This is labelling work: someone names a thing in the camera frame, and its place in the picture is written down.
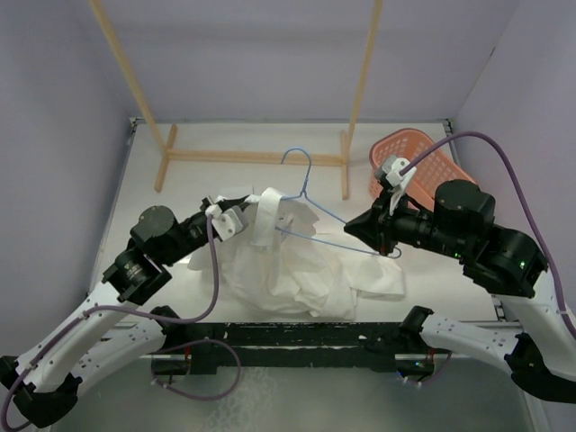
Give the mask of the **blue wire hanger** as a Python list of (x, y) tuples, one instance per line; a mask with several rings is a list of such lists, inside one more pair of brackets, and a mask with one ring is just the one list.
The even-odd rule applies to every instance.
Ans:
[[(342, 219), (341, 217), (337, 216), (334, 212), (330, 211), (329, 209), (323, 207), (322, 205), (320, 205), (318, 202), (315, 202), (314, 200), (312, 200), (309, 195), (308, 195), (308, 184), (309, 184), (309, 180), (310, 180), (310, 175), (311, 175), (311, 168), (312, 168), (312, 158), (311, 158), (311, 154), (304, 148), (301, 147), (291, 147), (288, 148), (282, 155), (281, 157), (281, 161), (280, 164), (283, 165), (285, 160), (287, 159), (288, 155), (293, 153), (293, 152), (300, 152), (305, 156), (305, 162), (304, 165), (306, 166), (306, 171), (305, 171), (305, 175), (304, 178), (302, 180), (302, 184), (301, 184), (301, 188), (299, 190), (299, 192), (296, 195), (283, 195), (281, 197), (281, 201), (282, 202), (295, 202), (298, 203), (298, 208), (300, 210), (305, 210), (305, 214), (306, 216), (304, 217), (304, 219), (310, 220), (310, 224), (314, 225), (315, 223), (315, 217), (317, 216), (316, 212), (314, 211), (314, 209), (316, 210), (320, 210), (322, 213), (328, 215), (330, 218), (332, 218), (335, 221), (340, 222), (341, 224), (344, 224), (346, 221), (344, 219)], [(368, 255), (371, 257), (383, 257), (383, 255), (379, 254), (378, 252), (374, 252), (372, 250), (364, 250), (361, 249), (359, 247), (351, 247), (351, 246), (347, 246), (347, 245), (343, 245), (343, 244), (338, 244), (335, 243), (333, 241), (329, 241), (329, 240), (324, 240), (321, 238), (316, 238), (314, 236), (309, 236), (309, 235), (305, 235), (305, 234), (301, 234), (301, 233), (297, 233), (291, 230), (288, 230), (287, 227), (285, 228), (278, 228), (278, 230), (280, 230), (283, 233), (286, 233), (287, 235), (293, 235), (295, 237), (298, 237), (300, 239), (307, 239), (316, 243), (320, 243), (326, 246), (330, 246), (333, 248), (338, 248), (338, 249), (342, 249), (342, 250), (346, 250), (346, 251), (350, 251), (350, 252), (355, 252), (355, 253), (360, 253), (363, 255)]]

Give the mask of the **white shirt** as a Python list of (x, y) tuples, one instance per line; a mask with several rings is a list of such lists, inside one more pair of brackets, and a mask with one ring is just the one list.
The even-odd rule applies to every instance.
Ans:
[(225, 296), (255, 311), (353, 320), (359, 299), (395, 302), (406, 295), (404, 273), (391, 259), (368, 256), (287, 235), (278, 228), (355, 248), (345, 233), (319, 232), (297, 202), (282, 202), (272, 187), (250, 195), (248, 226), (210, 250), (194, 252), (188, 268), (211, 282), (219, 271)]

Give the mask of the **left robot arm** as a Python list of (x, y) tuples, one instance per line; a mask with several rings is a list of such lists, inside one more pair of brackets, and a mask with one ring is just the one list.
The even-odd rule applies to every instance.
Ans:
[(164, 205), (147, 208), (130, 229), (127, 247), (103, 272), (102, 280), (47, 337), (27, 352), (1, 358), (1, 383), (7, 389), (1, 428), (14, 405), (30, 425), (46, 428), (76, 405), (90, 385), (151, 351), (174, 353), (185, 343), (183, 328), (208, 317), (211, 301), (200, 315), (183, 319), (168, 306), (142, 311), (172, 278), (168, 269), (194, 251), (226, 241), (248, 225), (246, 196), (213, 201), (179, 221)]

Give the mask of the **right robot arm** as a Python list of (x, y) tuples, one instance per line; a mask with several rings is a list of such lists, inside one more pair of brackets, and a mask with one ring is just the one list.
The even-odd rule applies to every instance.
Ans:
[(552, 266), (527, 234), (494, 221), (496, 201), (466, 180), (442, 183), (432, 210), (416, 210), (411, 198), (392, 207), (381, 192), (372, 207), (347, 222), (345, 233), (382, 256), (403, 245), (458, 261), (463, 275), (498, 299), (521, 331), (488, 330), (413, 307), (400, 324), (410, 352), (426, 346), (465, 354), (509, 375), (542, 400), (575, 402), (575, 339), (554, 289)]

